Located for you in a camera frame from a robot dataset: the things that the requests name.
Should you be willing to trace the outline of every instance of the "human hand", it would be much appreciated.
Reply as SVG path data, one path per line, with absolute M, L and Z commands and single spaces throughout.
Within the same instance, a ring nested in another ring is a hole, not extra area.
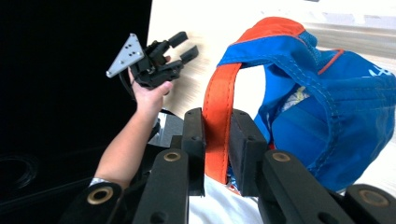
M 163 97 L 172 90 L 173 84 L 170 81 L 165 81 L 161 86 L 149 90 L 134 82 L 134 76 L 130 68 L 128 68 L 128 75 L 137 101 L 137 111 L 145 113 L 148 116 L 157 117 L 163 108 Z

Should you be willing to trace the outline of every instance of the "brass screw hole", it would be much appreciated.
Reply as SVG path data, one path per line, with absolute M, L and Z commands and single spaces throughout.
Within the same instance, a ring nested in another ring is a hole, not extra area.
M 359 190 L 359 195 L 366 203 L 370 205 L 377 207 L 389 206 L 388 199 L 375 191 L 371 191 L 368 189 L 361 189 Z
M 113 196 L 113 188 L 102 187 L 95 189 L 88 195 L 87 201 L 90 204 L 101 204 L 107 202 Z
M 178 161 L 178 160 L 180 160 L 181 156 L 180 156 L 180 154 L 178 154 L 177 152 L 168 152 L 168 153 L 166 153 L 166 154 L 163 156 L 163 158 L 164 158 L 166 161 Z
M 290 161 L 290 156 L 282 152 L 276 152 L 273 154 L 273 158 L 276 161 Z

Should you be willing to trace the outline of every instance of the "blue fabric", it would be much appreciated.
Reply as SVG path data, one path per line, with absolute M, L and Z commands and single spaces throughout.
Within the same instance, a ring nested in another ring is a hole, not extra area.
M 265 97 L 254 119 L 268 142 L 296 155 L 326 188 L 344 189 L 361 176 L 394 130 L 396 78 L 345 51 L 316 49 L 307 31 L 298 38 L 268 36 L 227 48 L 219 65 L 262 65 Z M 281 112 L 299 87 L 310 97 Z

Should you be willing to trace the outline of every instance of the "robotic hand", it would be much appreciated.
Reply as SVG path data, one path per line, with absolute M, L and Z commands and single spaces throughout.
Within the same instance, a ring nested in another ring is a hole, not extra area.
M 142 50 L 136 35 L 130 34 L 119 55 L 106 71 L 106 75 L 114 77 L 130 66 L 134 80 L 148 89 L 158 87 L 166 80 L 179 78 L 184 64 L 198 56 L 198 48 L 192 47 L 180 55 L 180 60 L 171 63 L 167 63 L 163 55 L 170 47 L 175 48 L 187 39 L 186 32 L 180 32 L 169 40 L 153 41 L 145 50 Z

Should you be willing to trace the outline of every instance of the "human arm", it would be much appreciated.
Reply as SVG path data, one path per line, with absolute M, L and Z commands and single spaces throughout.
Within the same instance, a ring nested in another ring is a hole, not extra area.
M 148 90 L 132 81 L 137 109 L 125 127 L 108 145 L 94 177 L 121 185 L 126 189 L 140 166 L 152 126 L 163 107 L 163 96 L 172 89 L 166 81 L 154 90 Z

